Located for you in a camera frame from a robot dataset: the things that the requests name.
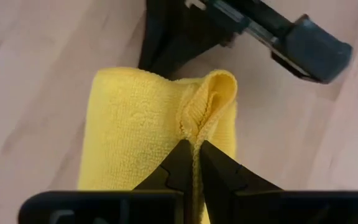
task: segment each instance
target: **wooden surface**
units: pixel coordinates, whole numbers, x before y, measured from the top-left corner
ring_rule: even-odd
[[[308,13],[355,46],[335,83],[291,76],[248,35],[215,47],[178,77],[215,68],[238,79],[238,160],[284,189],[358,189],[358,1],[266,1],[290,20]],[[37,192],[74,189],[97,69],[137,64],[136,0],[0,0],[0,223]]]

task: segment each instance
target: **towel fold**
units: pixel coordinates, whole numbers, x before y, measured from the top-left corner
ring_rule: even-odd
[[[78,189],[132,190],[179,140],[188,139],[199,214],[200,146],[208,140],[234,157],[236,93],[236,79],[224,70],[177,81],[135,68],[99,71],[89,97]]]

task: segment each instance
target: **black plastic handle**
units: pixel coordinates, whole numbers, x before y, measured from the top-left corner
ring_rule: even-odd
[[[297,77],[318,83],[333,81],[352,56],[349,44],[337,40],[307,15],[298,19],[273,47],[277,50],[272,52],[274,60]]]

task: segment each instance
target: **wood grain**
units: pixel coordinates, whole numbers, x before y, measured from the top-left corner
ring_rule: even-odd
[[[251,170],[285,189],[358,189],[358,1],[266,2],[353,43],[352,66],[331,85],[303,82],[244,34],[176,76],[235,74],[237,158]],[[136,0],[0,0],[0,223],[37,192],[75,188],[93,76],[136,66],[144,10]]]

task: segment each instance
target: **yellow microfiber towel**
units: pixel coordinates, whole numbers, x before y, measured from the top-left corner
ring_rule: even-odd
[[[199,214],[200,146],[208,140],[234,157],[236,93],[236,79],[224,70],[177,81],[135,68],[100,70],[89,97],[78,189],[132,190],[187,139]]]

